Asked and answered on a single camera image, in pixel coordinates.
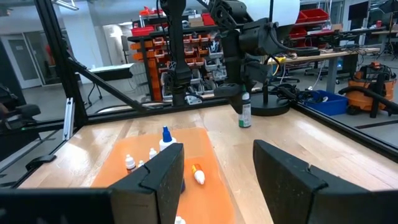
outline monitor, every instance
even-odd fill
[[[349,6],[348,20],[367,18],[368,9],[369,9],[369,1]]]

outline door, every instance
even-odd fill
[[[21,88],[40,86],[41,82],[32,56],[22,35],[1,37]]]

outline workbench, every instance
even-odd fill
[[[255,139],[365,189],[398,188],[398,164],[297,110],[275,117],[253,116],[252,126],[243,129],[230,105],[84,126],[59,148],[53,162],[43,164],[20,188],[89,187],[116,142],[161,133],[164,125],[171,130],[207,130],[236,223],[272,223],[254,170]]]
[[[397,34],[398,30],[392,30],[391,34]],[[373,32],[372,35],[379,35],[379,41],[381,41],[380,54],[386,49],[386,43],[388,41],[389,30]],[[398,38],[391,38],[391,42],[398,42]]]
[[[364,50],[358,50],[359,52],[373,53],[378,52],[379,48],[363,48]],[[336,86],[336,78],[337,78],[337,62],[339,57],[349,56],[349,55],[357,55],[358,53],[353,50],[342,51],[342,52],[333,52],[332,50],[325,50],[320,55],[317,56],[309,56],[309,57],[297,57],[295,59],[287,58],[284,63],[303,63],[303,62],[317,62],[321,60],[329,60],[329,70],[326,84],[326,91],[330,93],[335,93]],[[275,61],[268,62],[269,65],[275,65]]]

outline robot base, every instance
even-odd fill
[[[268,103],[264,103],[262,94],[251,97],[251,114],[254,116],[277,116],[288,112],[289,109],[289,101],[280,100],[275,95],[268,95]]]

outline green bottle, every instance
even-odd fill
[[[239,127],[248,128],[251,126],[251,104],[250,94],[243,88],[242,94],[242,114],[239,114]]]

